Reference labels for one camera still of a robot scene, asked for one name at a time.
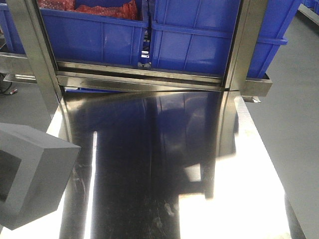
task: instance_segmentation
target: stainless steel frame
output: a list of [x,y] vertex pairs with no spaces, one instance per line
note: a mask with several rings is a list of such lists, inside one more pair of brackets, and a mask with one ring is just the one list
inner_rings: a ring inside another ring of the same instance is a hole
[[242,0],[224,78],[187,72],[55,61],[36,0],[7,0],[26,56],[0,53],[0,71],[8,81],[39,84],[50,114],[61,100],[59,86],[121,91],[240,91],[266,96],[271,81],[246,80],[267,0]]
[[254,54],[268,0],[242,0],[223,86],[241,91]]
[[36,0],[6,2],[48,112],[53,116],[62,93],[55,75],[57,66]]

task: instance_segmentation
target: metal post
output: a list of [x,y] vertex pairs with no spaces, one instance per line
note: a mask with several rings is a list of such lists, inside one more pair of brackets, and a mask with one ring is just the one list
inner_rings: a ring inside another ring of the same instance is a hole
[[241,1],[223,81],[226,89],[243,89],[267,4],[268,0]]
[[55,75],[57,65],[36,0],[7,0],[28,61],[50,115],[62,98]]

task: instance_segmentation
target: gray block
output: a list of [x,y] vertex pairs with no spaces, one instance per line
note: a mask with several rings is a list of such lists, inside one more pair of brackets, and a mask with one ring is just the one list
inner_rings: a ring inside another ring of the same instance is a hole
[[11,230],[55,211],[80,147],[0,123],[0,224]]

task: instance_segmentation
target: reflective metal surface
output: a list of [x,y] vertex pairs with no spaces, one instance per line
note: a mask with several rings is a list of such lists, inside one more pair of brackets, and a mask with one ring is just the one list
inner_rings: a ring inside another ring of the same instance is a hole
[[113,89],[118,91],[182,91],[207,90],[221,91],[217,83],[177,80],[170,78],[123,78],[115,76],[93,75],[76,72],[58,72],[58,82],[62,86]]
[[4,74],[33,75],[26,55],[0,52],[0,72]]
[[0,239],[290,239],[285,192],[237,92],[66,94],[82,146],[57,212]]
[[241,0],[223,86],[232,91],[244,87],[268,0]]
[[20,82],[20,83],[34,83],[36,84],[36,79],[34,76],[25,76],[25,75],[13,75],[7,74],[3,81],[6,82]]
[[162,77],[162,78],[172,78],[172,79],[182,79],[200,82],[211,82],[211,83],[221,83],[221,78],[208,74],[192,74],[182,71],[169,71],[161,69],[149,69],[149,68],[138,68],[128,66],[112,66],[110,64],[97,65],[97,63],[76,63],[76,62],[64,62],[57,61],[60,70],[72,71],[73,70],[85,70],[86,72],[104,72],[104,73],[117,73],[118,76],[131,76],[138,75],[140,78],[144,76],[149,77]]
[[273,82],[266,76],[267,79],[247,78],[244,82],[242,90],[243,96],[267,96]]
[[56,62],[37,1],[7,0],[6,3],[37,79],[46,108],[53,116],[62,98],[62,92],[56,79]]

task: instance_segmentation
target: metal shelf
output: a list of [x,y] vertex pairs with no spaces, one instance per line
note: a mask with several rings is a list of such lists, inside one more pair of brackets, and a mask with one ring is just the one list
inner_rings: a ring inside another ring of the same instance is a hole
[[298,9],[303,15],[308,17],[311,21],[313,21],[315,24],[319,25],[319,15],[315,12],[311,11],[309,8],[307,8],[305,5],[300,4],[300,7]]

